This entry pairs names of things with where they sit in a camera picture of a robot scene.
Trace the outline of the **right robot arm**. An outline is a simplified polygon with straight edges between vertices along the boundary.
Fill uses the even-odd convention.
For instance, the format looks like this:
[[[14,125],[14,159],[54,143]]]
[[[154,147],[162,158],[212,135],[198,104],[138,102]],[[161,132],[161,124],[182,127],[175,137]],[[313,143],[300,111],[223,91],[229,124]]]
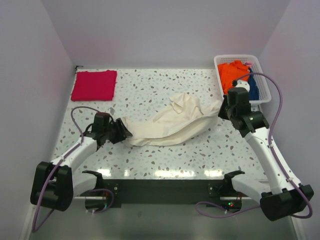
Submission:
[[[242,170],[225,174],[223,192],[230,197],[238,192],[259,203],[270,221],[295,216],[314,196],[310,185],[303,185],[290,169],[270,135],[270,126],[260,111],[252,111],[249,92],[243,87],[228,90],[218,116],[232,126],[256,154],[268,184],[250,179]]]

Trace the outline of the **cream white t-shirt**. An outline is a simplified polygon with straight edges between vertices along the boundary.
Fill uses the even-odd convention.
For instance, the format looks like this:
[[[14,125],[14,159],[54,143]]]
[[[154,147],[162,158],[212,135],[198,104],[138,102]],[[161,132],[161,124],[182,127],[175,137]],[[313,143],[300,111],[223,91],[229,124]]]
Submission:
[[[176,93],[169,99],[170,104],[147,121],[121,118],[132,134],[132,137],[123,141],[127,147],[179,145],[204,133],[218,122],[222,106],[220,100],[202,105],[198,97],[187,93]]]

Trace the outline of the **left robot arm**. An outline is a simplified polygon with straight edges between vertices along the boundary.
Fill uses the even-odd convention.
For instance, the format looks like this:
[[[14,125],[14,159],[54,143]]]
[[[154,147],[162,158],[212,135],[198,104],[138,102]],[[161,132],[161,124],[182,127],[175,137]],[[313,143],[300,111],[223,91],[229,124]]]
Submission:
[[[97,112],[93,123],[80,133],[78,141],[56,159],[40,162],[36,169],[30,193],[30,202],[52,210],[64,212],[75,196],[85,192],[99,196],[104,190],[102,174],[83,171],[83,178],[74,176],[76,169],[106,142],[117,144],[132,137],[120,118]]]

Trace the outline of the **blue t-shirt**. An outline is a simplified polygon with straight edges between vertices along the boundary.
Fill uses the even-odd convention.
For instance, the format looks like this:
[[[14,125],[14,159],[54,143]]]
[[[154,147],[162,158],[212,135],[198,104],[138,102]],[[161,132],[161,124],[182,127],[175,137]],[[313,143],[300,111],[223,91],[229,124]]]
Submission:
[[[254,79],[254,75],[250,75],[247,80],[249,84],[249,99],[251,101],[258,101],[260,99],[260,92],[257,83]]]

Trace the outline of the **white plastic laundry basket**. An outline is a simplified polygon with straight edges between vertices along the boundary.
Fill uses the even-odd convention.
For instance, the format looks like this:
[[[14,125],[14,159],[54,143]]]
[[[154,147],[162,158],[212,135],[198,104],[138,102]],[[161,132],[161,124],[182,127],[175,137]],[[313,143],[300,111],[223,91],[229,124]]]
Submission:
[[[213,61],[214,61],[215,69],[216,69],[216,75],[217,75],[220,93],[222,96],[224,95],[224,93],[223,93],[223,87],[222,87],[222,83],[221,83],[220,74],[218,73],[218,65],[224,64],[224,63],[229,64],[235,60],[239,60],[243,64],[245,64],[246,62],[251,63],[250,68],[254,73],[261,73],[261,74],[263,73],[263,70],[262,70],[261,65],[259,63],[259,60],[254,55],[250,55],[250,54],[216,55],[214,57]],[[250,100],[249,102],[254,106],[270,102],[272,100],[272,96],[271,96],[266,78],[262,75],[254,75],[253,78],[254,78],[256,85],[257,85],[257,88],[259,90],[259,99],[258,100]]]

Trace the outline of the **folded red t-shirt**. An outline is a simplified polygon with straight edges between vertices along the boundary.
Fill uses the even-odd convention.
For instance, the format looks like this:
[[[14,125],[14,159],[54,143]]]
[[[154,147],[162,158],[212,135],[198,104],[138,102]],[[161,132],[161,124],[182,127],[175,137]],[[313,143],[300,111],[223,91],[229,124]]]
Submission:
[[[117,75],[115,70],[78,72],[70,97],[71,101],[112,101]]]

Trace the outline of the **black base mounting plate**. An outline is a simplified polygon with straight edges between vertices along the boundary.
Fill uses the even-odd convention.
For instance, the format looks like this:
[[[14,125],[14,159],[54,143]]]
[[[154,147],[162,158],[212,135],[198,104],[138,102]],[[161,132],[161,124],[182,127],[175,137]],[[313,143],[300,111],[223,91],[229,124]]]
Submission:
[[[235,201],[235,209],[241,207],[240,196],[224,186],[221,179],[105,179],[104,187],[114,194],[113,208],[124,204],[195,205],[211,202],[227,206]]]

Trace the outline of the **orange t-shirt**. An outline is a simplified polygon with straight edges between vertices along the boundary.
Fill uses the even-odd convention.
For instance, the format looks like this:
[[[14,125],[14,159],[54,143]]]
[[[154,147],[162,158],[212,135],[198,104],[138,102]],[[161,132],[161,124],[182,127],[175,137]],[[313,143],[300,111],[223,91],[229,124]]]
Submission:
[[[233,87],[234,80],[250,73],[249,68],[249,66],[243,64],[240,60],[218,65],[218,72],[224,95],[227,94],[228,89]]]

